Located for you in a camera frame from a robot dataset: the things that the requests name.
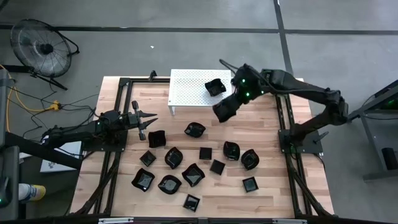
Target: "electric fan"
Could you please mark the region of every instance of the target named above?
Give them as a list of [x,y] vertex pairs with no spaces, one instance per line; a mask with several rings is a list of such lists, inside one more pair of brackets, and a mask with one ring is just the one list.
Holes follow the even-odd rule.
[[[74,52],[71,52],[68,42],[76,46]],[[24,19],[11,29],[11,47],[24,66],[4,65],[9,72],[31,73],[32,77],[67,90],[54,78],[68,71],[72,55],[80,53],[77,44],[51,25],[35,19]]]

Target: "white pegboard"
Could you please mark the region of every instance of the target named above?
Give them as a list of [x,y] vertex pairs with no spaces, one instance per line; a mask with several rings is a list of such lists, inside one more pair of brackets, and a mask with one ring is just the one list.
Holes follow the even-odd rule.
[[[226,92],[210,96],[206,82],[221,79]],[[213,106],[232,93],[230,70],[172,69],[169,106]]]

